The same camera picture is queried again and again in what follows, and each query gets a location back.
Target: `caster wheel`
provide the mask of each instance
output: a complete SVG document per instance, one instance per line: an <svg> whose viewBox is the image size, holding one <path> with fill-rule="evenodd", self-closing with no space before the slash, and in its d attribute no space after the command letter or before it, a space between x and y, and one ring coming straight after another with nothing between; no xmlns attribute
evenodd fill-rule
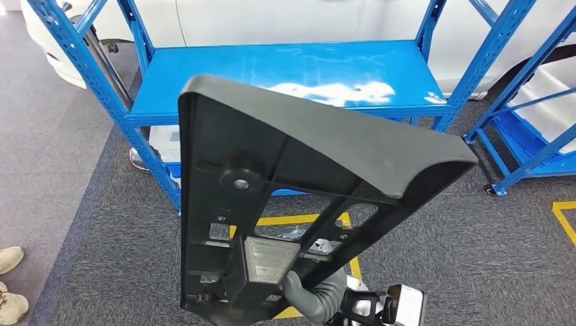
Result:
<svg viewBox="0 0 576 326"><path fill-rule="evenodd" d="M495 195L496 194L496 190L494 190L494 188L492 187L492 185L485 185L484 186L484 191L488 194L488 195Z"/></svg>
<svg viewBox="0 0 576 326"><path fill-rule="evenodd" d="M142 161L140 155L138 155L138 152L134 147L130 148L130 152L128 152L128 158L130 158L130 163L132 163L132 165L138 170L143 172L150 172L150 170L148 169L148 167L146 167L146 164L144 163L144 161Z"/></svg>
<svg viewBox="0 0 576 326"><path fill-rule="evenodd" d="M468 145L472 145L474 144L474 140L467 140L466 137L468 137L468 135L464 134L464 136L462 137L462 140L464 141L464 143L468 144Z"/></svg>

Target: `blue shelf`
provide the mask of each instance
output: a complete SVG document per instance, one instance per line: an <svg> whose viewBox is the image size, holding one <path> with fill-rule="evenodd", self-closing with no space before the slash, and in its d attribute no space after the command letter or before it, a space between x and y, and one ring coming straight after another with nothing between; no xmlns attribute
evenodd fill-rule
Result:
<svg viewBox="0 0 576 326"><path fill-rule="evenodd" d="M176 124L180 90L203 73L376 115L449 110L413 40L364 41L159 48L128 119Z"/></svg>
<svg viewBox="0 0 576 326"><path fill-rule="evenodd" d="M492 125L519 165L522 165L531 159L531 157L525 152L525 148L521 146L521 144L519 144L510 134L503 130L498 124ZM546 166L537 166L530 172L527 172L523 178L557 177L563 175L576 175L576 156L555 161Z"/></svg>

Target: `blue storage bin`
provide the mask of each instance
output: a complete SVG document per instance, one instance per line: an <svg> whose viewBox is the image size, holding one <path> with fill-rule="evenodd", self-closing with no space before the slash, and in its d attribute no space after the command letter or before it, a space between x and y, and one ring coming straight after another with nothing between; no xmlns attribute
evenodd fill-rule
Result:
<svg viewBox="0 0 576 326"><path fill-rule="evenodd" d="M164 163L166 170L172 174L172 177L180 179L180 162Z"/></svg>
<svg viewBox="0 0 576 326"><path fill-rule="evenodd" d="M514 111L497 115L493 121L501 132L505 132L514 138L514 140L522 146L524 153L530 157L538 154L541 149L550 144L542 137L538 130L536 130L529 122L522 119ZM511 152L517 161L522 161L513 151ZM556 152L554 155L544 160L544 162L540 163L540 166L546 167L562 160L574 158L575 156L576 152L567 154Z"/></svg>

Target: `person's foot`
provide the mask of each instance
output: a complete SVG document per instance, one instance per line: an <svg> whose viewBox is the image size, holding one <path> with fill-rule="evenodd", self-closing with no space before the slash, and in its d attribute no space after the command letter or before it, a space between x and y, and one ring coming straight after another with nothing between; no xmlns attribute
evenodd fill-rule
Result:
<svg viewBox="0 0 576 326"><path fill-rule="evenodd" d="M0 325L16 324L28 312L25 297L8 292L6 284L0 282Z"/></svg>
<svg viewBox="0 0 576 326"><path fill-rule="evenodd" d="M24 251L20 247L0 250L0 275L8 273L12 268L15 268L23 257Z"/></svg>

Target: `rectangular hole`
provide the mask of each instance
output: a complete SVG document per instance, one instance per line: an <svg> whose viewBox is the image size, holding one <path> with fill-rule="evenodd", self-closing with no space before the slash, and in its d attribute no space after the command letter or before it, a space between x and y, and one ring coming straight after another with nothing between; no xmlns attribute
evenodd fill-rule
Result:
<svg viewBox="0 0 576 326"><path fill-rule="evenodd" d="M216 283L218 282L219 279L220 278L215 275L208 275L208 274L200 275L200 283L202 284Z"/></svg>
<svg viewBox="0 0 576 326"><path fill-rule="evenodd" d="M271 196L254 234L280 240L298 240L330 204L325 196Z"/></svg>
<svg viewBox="0 0 576 326"><path fill-rule="evenodd" d="M278 302L282 298L281 295L271 294L266 298L267 302Z"/></svg>
<svg viewBox="0 0 576 326"><path fill-rule="evenodd" d="M230 226L228 224L210 223L208 236L214 240L229 240Z"/></svg>
<svg viewBox="0 0 576 326"><path fill-rule="evenodd" d="M350 215L350 228L358 228L376 213L378 207L372 204L354 204L346 212Z"/></svg>

